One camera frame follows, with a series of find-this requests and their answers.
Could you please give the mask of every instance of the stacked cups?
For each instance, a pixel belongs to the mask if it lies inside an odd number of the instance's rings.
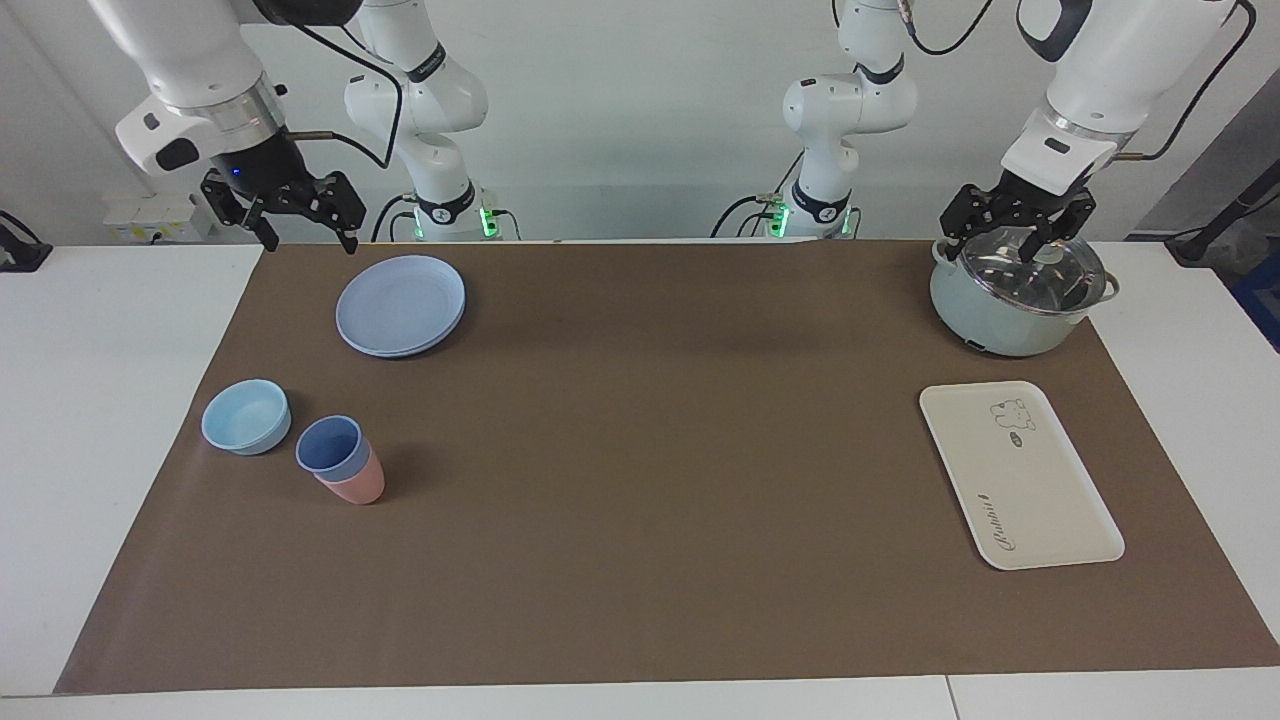
[[[383,465],[361,432],[346,415],[316,420],[298,438],[298,465],[334,495],[355,505],[367,505],[383,495]]]

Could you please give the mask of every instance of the black cable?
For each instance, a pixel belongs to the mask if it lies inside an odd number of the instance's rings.
[[[9,220],[9,224],[12,224],[13,227],[15,227],[15,228],[20,229],[22,232],[27,233],[27,237],[29,237],[31,240],[36,241],[36,245],[44,245],[42,242],[40,242],[40,238],[36,237],[36,233],[31,232],[31,228],[28,228],[26,223],[23,223],[18,218],[14,218],[8,211],[0,210],[0,218],[4,218],[5,220]]]
[[[525,236],[520,234],[520,220],[516,219],[516,214],[515,213],[512,213],[511,210],[494,210],[493,214],[494,215],[507,215],[508,218],[511,218],[511,224],[516,227],[516,240],[520,241],[520,242],[525,241]]]
[[[716,220],[716,227],[712,228],[710,237],[716,237],[717,234],[719,234],[721,227],[724,224],[724,220],[727,220],[728,217],[733,214],[733,210],[737,210],[739,208],[749,202],[759,202],[759,200],[756,200],[754,195],[748,195],[746,197],[742,197],[736,202],[733,202],[732,205],[730,205],[728,209],[724,210],[724,214],[721,215],[721,219]]]
[[[401,218],[411,218],[411,219],[413,219],[413,222],[417,222],[416,215],[413,215],[413,213],[408,213],[408,211],[399,213],[394,218],[392,218],[390,229],[387,231],[392,236],[392,242],[396,242],[396,220],[399,220]]]
[[[1130,163],[1144,163],[1148,160],[1158,160],[1165,156],[1165,152],[1169,152],[1170,147],[1174,146],[1174,141],[1176,141],[1178,136],[1183,132],[1183,127],[1187,124],[1188,118],[1192,117],[1192,113],[1196,110],[1196,106],[1199,105],[1201,99],[1204,97],[1204,94],[1208,91],[1210,86],[1213,85],[1213,81],[1217,79],[1217,76],[1231,61],[1231,58],[1235,58],[1235,54],[1239,53],[1240,47],[1243,47],[1245,41],[1249,40],[1249,36],[1253,35],[1253,28],[1257,27],[1258,24],[1258,10],[1257,8],[1253,6],[1253,3],[1251,3],[1249,0],[1235,0],[1235,6],[1243,8],[1244,14],[1248,17],[1248,22],[1244,26],[1244,32],[1240,33],[1240,37],[1239,40],[1235,41],[1235,45],[1233,45],[1231,49],[1226,51],[1226,55],[1222,55],[1222,59],[1219,60],[1217,65],[1213,68],[1213,72],[1211,72],[1208,77],[1204,78],[1204,83],[1201,85],[1199,90],[1196,91],[1196,95],[1192,96],[1192,101],[1187,105],[1187,109],[1183,110],[1183,117],[1178,119],[1178,124],[1174,126],[1174,129],[1172,132],[1169,133],[1169,138],[1165,140],[1165,143],[1160,146],[1160,150],[1151,152],[1148,155],[1125,152],[1117,155],[1116,160],[1130,161]]]
[[[355,35],[352,35],[352,32],[349,29],[347,29],[347,26],[340,26],[340,27],[342,27],[342,33],[347,36],[347,40],[355,42],[356,47],[360,47],[365,53],[369,53],[370,55],[372,55],[372,53],[369,51],[369,47],[364,42],[361,42],[358,37],[356,37]]]
[[[383,220],[387,219],[387,214],[392,211],[392,208],[394,208],[397,202],[412,202],[412,200],[408,200],[404,195],[397,195],[388,200],[387,205],[383,205],[381,213],[378,213],[378,220],[374,223],[374,236],[369,240],[369,242],[378,242],[378,233],[383,229]]]
[[[1253,215],[1256,213],[1261,213],[1262,210],[1266,210],[1267,206],[1271,205],[1272,202],[1275,202],[1276,200],[1280,200],[1280,192],[1272,195],[1271,197],[1263,200],[1262,202],[1258,202],[1253,208],[1249,208],[1249,210],[1247,213],[1242,214],[1239,218],[1236,218],[1235,222],[1238,223],[1238,222],[1243,220],[1244,218],[1248,218],[1249,215]],[[1194,233],[1198,233],[1198,232],[1203,232],[1206,228],[1208,228],[1208,225],[1201,225],[1198,228],[1185,229],[1185,231],[1181,231],[1181,232],[1176,232],[1174,234],[1166,234],[1161,240],[1164,240],[1165,242],[1169,242],[1170,240],[1178,240],[1179,237],[1183,237],[1183,236],[1187,236],[1187,234],[1194,234]]]
[[[908,26],[906,26],[906,35],[910,36],[911,42],[914,42],[915,46],[920,49],[920,53],[924,53],[925,55],[933,55],[934,58],[940,58],[942,55],[948,55],[948,54],[954,53],[955,50],[957,50],[961,45],[964,45],[969,40],[969,36],[973,35],[973,31],[978,29],[978,26],[982,24],[982,18],[984,18],[987,15],[987,10],[991,9],[991,4],[993,1],[995,0],[987,0],[982,5],[982,9],[978,10],[978,17],[975,17],[973,19],[973,23],[969,24],[969,29],[964,31],[964,35],[960,36],[960,40],[956,40],[948,47],[943,47],[942,50],[934,50],[932,47],[925,46],[923,42],[920,42],[920,38],[915,36],[915,22],[914,20],[910,22],[910,23],[908,23]]]
[[[850,213],[858,213],[858,223],[854,225],[854,236],[850,240],[858,240],[858,231],[863,229],[863,209],[850,208]]]
[[[755,220],[755,227],[760,227],[760,220],[767,220],[773,217],[773,213],[756,213],[754,215],[748,215],[742,224],[737,227],[737,234],[733,237],[742,237],[742,232],[746,229],[746,223]],[[755,231],[751,231],[751,237],[755,237]]]
[[[338,133],[332,133],[333,137],[328,138],[328,140],[337,140],[339,142],[346,142],[347,145],[351,145],[352,147],[357,147],[357,149],[362,150],[365,152],[365,155],[367,155],[369,158],[371,158],[374,160],[374,163],[379,168],[381,168],[384,170],[388,169],[388,168],[390,168],[392,167],[392,152],[396,150],[396,133],[399,131],[401,111],[404,109],[404,88],[401,87],[399,81],[396,79],[396,76],[393,76],[388,70],[385,70],[383,68],[379,68],[374,63],[371,63],[371,61],[361,58],[360,55],[356,55],[355,53],[347,50],[346,47],[342,47],[340,45],[330,42],[328,38],[325,38],[320,33],[312,31],[311,28],[308,28],[306,26],[301,26],[301,24],[294,24],[293,27],[296,27],[300,32],[302,32],[302,35],[306,35],[311,40],[315,40],[316,42],[319,42],[320,45],[324,45],[329,50],[333,50],[334,53],[342,55],[343,58],[347,58],[348,60],[351,60],[353,63],[358,63],[358,64],[361,64],[361,65],[364,65],[364,67],[374,70],[375,73],[385,77],[388,81],[390,81],[392,86],[396,88],[396,115],[392,118],[392,132],[390,132],[390,135],[387,136],[387,156],[385,158],[383,158],[381,160],[379,160],[378,156],[374,155],[374,152],[371,150],[369,150],[364,145],[360,145],[355,140],[351,140],[349,137],[340,136]]]
[[[787,184],[787,179],[791,177],[791,173],[796,172],[796,167],[800,165],[800,159],[801,158],[804,158],[804,150],[801,150],[796,155],[796,159],[791,161],[791,167],[787,168],[787,172],[782,174],[782,179],[778,181],[778,187],[773,188],[773,195],[777,195],[777,193],[782,192],[782,186]],[[755,233],[758,233],[758,232],[760,232],[760,220],[759,219],[756,219],[755,220],[755,225],[751,227],[751,237],[755,237]]]
[[[1243,220],[1244,218],[1248,218],[1249,215],[1252,215],[1254,213],[1261,213],[1262,210],[1266,210],[1267,205],[1271,205],[1277,199],[1280,199],[1280,192],[1272,195],[1271,197],[1263,200],[1262,202],[1258,202],[1253,208],[1249,208],[1249,210],[1247,213],[1244,213],[1243,215],[1240,215],[1240,219]]]

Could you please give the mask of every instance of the cooking pot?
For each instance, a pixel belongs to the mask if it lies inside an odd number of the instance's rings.
[[[1091,307],[1120,293],[1120,282],[1079,238],[1046,245],[1023,263],[1018,250],[1029,228],[998,228],[965,243],[948,260],[933,245],[929,295],[942,322],[965,345],[1027,357],[1053,350]]]

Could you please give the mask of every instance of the white tray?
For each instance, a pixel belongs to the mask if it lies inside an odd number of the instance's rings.
[[[1124,538],[1050,406],[1027,382],[920,393],[978,552],[1000,570],[1110,562]]]

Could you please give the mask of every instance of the bear illustration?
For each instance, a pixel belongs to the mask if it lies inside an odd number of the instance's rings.
[[[996,424],[1007,430],[1034,430],[1036,423],[1027,410],[1027,404],[1021,400],[1006,400],[991,406],[991,414],[996,416]]]

